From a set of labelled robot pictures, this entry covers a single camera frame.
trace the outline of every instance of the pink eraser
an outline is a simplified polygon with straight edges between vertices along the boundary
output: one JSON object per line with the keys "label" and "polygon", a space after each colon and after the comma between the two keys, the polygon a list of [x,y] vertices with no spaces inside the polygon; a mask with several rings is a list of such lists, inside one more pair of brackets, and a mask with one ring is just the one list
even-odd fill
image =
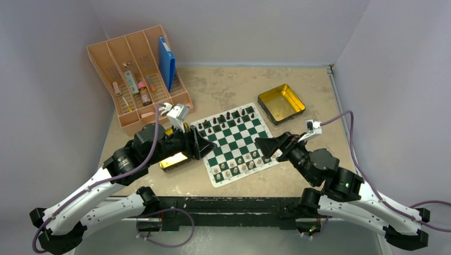
{"label": "pink eraser", "polygon": [[147,116],[151,116],[152,114],[155,114],[155,112],[143,113],[143,114],[141,114],[141,118],[145,118]]}
{"label": "pink eraser", "polygon": [[122,95],[121,90],[119,89],[119,85],[117,82],[113,82],[113,88],[114,88],[114,93],[116,94],[116,96],[120,96]]}

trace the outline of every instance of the white wall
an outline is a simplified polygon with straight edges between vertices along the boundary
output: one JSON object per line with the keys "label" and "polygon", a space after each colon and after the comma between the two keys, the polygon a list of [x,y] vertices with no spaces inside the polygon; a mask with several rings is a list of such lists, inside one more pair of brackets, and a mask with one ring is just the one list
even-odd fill
{"label": "white wall", "polygon": [[86,46],[106,35],[87,0],[0,2],[0,247],[33,254],[28,212],[96,170],[113,105]]}
{"label": "white wall", "polygon": [[[406,205],[451,200],[450,27],[451,1],[372,0],[336,63],[359,162]],[[432,207],[432,223],[451,228],[450,213]],[[424,229],[429,247],[409,254],[451,254],[451,234]]]}
{"label": "white wall", "polygon": [[369,0],[90,0],[110,38],[161,24],[178,64],[323,65]]}

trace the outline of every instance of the small bottle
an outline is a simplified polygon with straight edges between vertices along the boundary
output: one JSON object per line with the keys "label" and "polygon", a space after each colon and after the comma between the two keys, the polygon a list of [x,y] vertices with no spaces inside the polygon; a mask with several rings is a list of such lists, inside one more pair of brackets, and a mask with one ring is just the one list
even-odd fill
{"label": "small bottle", "polygon": [[144,81],[138,83],[139,94],[141,95],[141,99],[143,100],[143,105],[147,106],[152,104],[151,96],[146,88],[146,83]]}

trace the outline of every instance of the pink bottle cap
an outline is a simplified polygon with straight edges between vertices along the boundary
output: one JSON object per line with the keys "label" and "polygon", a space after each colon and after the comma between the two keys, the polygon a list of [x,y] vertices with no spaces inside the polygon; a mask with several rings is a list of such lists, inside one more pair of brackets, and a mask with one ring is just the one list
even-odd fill
{"label": "pink bottle cap", "polygon": [[145,88],[145,87],[146,87],[146,83],[144,81],[138,83],[138,89]]}

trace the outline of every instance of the small tube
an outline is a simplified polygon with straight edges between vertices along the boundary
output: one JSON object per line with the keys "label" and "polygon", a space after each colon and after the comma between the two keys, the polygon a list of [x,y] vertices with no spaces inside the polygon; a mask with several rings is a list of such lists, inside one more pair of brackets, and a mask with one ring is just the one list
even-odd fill
{"label": "small tube", "polygon": [[122,95],[121,90],[119,89],[119,85],[117,82],[113,82],[113,89],[114,89],[114,93],[116,94],[116,96],[120,96]]}

